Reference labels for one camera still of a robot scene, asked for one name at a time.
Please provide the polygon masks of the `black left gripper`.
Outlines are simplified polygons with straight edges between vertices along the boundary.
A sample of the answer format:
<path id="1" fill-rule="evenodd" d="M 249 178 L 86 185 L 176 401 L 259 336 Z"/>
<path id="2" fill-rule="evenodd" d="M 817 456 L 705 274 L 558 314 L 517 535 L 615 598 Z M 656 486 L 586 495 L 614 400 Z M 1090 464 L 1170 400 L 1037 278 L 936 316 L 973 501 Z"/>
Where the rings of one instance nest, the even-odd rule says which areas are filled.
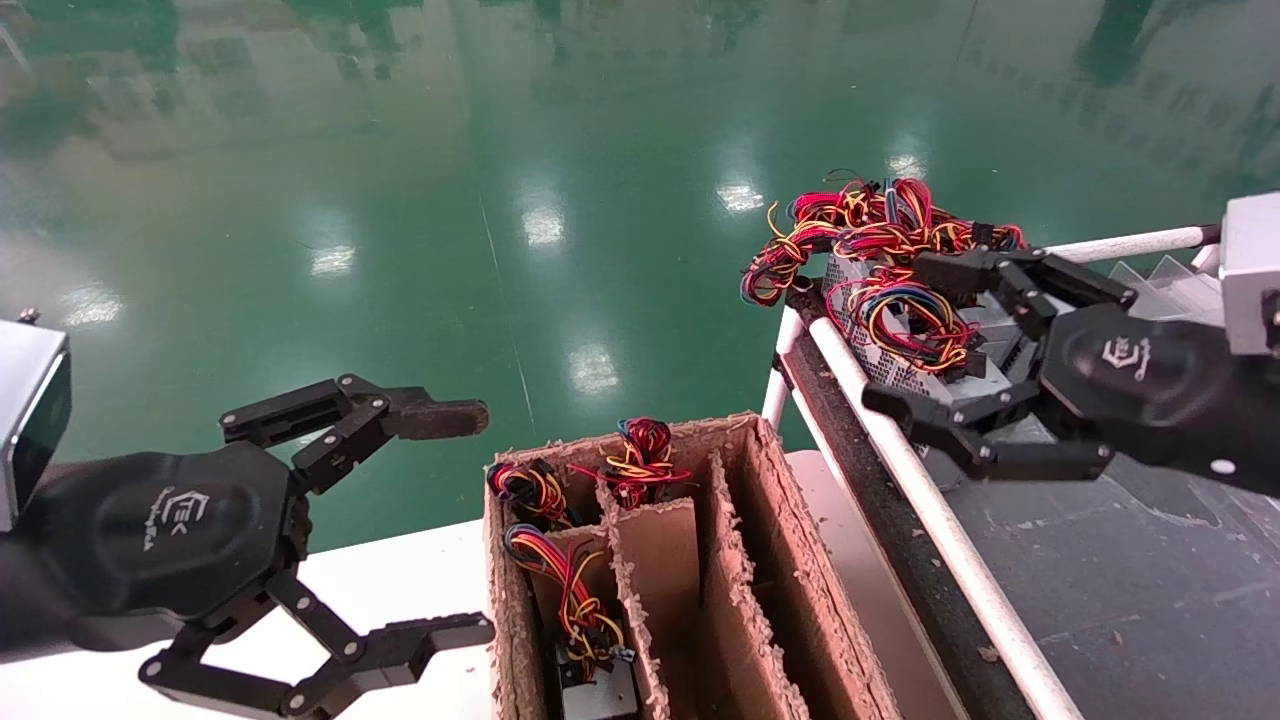
<path id="1" fill-rule="evenodd" d="M 436 401 L 420 386 L 340 375 L 221 416 L 227 443 L 260 448 L 74 466 L 36 489 L 29 530 L 77 618 L 188 623 L 140 667 L 146 687 L 239 717 L 337 719 L 364 694 L 417 683 L 436 653 L 488 644 L 495 628 L 462 612 L 356 634 L 296 577 L 278 574 L 306 553 L 308 501 L 298 487 L 325 493 L 390 439 L 470 437 L 488 424 L 477 398 Z M 292 471 L 261 450 L 305 436 L 312 441 L 293 455 Z M 262 596 L 328 652 L 294 684 L 204 662 L 218 637 L 191 623 L 228 623 Z"/>

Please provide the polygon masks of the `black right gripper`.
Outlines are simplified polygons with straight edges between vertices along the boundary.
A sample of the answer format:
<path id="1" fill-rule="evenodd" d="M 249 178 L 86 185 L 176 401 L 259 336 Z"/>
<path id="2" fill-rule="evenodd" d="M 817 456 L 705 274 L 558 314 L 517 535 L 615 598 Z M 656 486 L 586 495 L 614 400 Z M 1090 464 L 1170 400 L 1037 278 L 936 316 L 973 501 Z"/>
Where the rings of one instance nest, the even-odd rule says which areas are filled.
<path id="1" fill-rule="evenodd" d="M 868 384 L 863 406 L 891 418 L 910 443 L 945 454 L 974 480 L 1091 482 L 1116 451 L 1149 468 L 1277 493 L 1276 357 L 1233 354 L 1216 325 L 1129 315 L 1135 290 L 1043 249 L 920 252 L 911 277 L 957 307 L 987 293 L 1025 337 L 1042 341 L 1039 384 L 968 404 Z M 1057 316 L 1052 299 L 1082 309 Z M 1037 411 L 1070 441 L 991 439 Z"/>

